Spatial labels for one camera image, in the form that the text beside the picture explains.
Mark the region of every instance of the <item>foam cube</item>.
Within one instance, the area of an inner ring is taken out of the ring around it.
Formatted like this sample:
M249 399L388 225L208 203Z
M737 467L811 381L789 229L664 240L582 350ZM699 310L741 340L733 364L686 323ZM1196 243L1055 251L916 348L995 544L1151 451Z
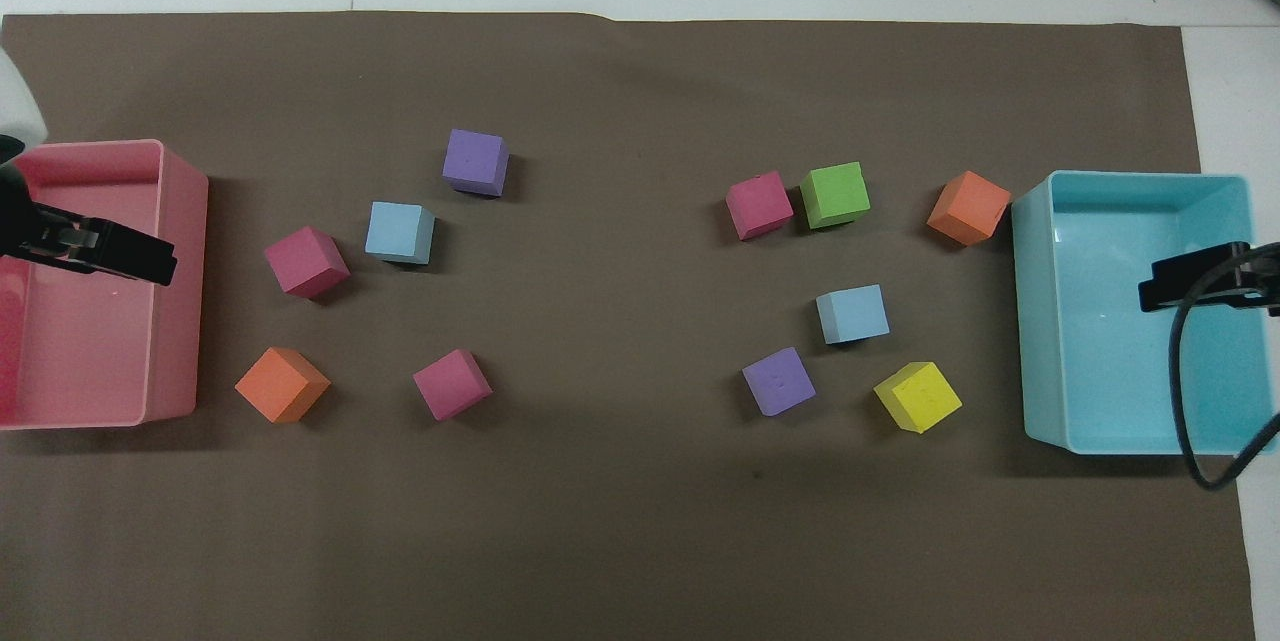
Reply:
M893 421L906 431L924 432L960 408L960 398L951 390L936 363L906 363L887 377L876 394Z
M828 344L888 334L888 317L879 284L818 296L818 319Z
M764 416L778 416L818 394L794 345L742 368L742 376Z
M777 171L732 184L724 196L724 203L728 205L740 241L777 232L795 216L787 191L782 187L782 177Z
M453 418L493 394L471 351L456 349L413 375L417 390L436 421Z
M298 351L275 345L236 384L236 390L271 423L298 421L328 388L328 377Z
M444 180L454 191L500 196L507 182L507 157L502 136L453 129L444 152Z
M961 244L973 246L996 233L1009 200L1009 191L974 171L964 171L942 187L928 225Z
M351 276L333 237L302 226L266 248L266 262L285 294L314 299Z
M809 228L850 223L870 211L872 202L863 180L863 164L841 162L840 166L815 168L800 184Z
M365 253L383 261L419 264L431 258L435 216L416 203L374 202Z

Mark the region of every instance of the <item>plastic bin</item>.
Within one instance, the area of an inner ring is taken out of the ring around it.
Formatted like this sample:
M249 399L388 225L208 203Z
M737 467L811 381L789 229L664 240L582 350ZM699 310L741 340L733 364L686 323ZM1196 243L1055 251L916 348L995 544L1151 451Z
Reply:
M1078 454L1178 454L1169 395L1174 310L1143 313L1151 264L1253 241L1248 184L1190 173L1056 171L1012 209L1029 436ZM1193 447L1238 453L1272 413L1261 310L1188 317Z
M192 412L209 180L160 141L45 145L33 200L174 244L173 284L0 258L0 429L134 426Z

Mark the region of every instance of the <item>brown mat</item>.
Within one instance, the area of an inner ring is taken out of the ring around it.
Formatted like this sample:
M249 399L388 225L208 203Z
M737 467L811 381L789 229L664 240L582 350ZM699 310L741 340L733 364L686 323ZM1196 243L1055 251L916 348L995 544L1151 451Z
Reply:
M195 416L0 438L0 636L1252 636L1234 491L1028 439L1007 221L923 225L965 168L1196 170L1178 29L10 17L4 47L54 139L154 136L212 191ZM452 127L506 136L506 198L439 179ZM735 239L733 182L845 161L864 220ZM372 200L438 214L425 273L362 255ZM323 305L262 258L306 223L355 273ZM874 281L892 334L824 345L815 296ZM266 345L333 377L302 423L232 389ZM434 423L410 375L458 345L497 392ZM783 345L819 395L763 418L739 370ZM924 436L870 392L911 360L965 400Z

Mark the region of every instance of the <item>green cube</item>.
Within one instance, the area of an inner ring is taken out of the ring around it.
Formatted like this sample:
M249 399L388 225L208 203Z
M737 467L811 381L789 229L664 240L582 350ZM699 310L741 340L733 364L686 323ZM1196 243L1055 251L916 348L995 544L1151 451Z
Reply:
M809 228L835 226L856 221L870 211L863 164L841 162L840 166L815 168L800 184Z

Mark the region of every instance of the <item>light blue cube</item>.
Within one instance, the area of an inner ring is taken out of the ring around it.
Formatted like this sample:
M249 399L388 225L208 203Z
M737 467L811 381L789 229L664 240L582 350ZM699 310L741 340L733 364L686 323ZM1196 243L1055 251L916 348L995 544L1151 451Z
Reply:
M818 319L822 319L822 335L828 344L888 334L879 284L818 296Z
M431 257L435 216L416 203L374 202L365 253L397 264L425 264Z

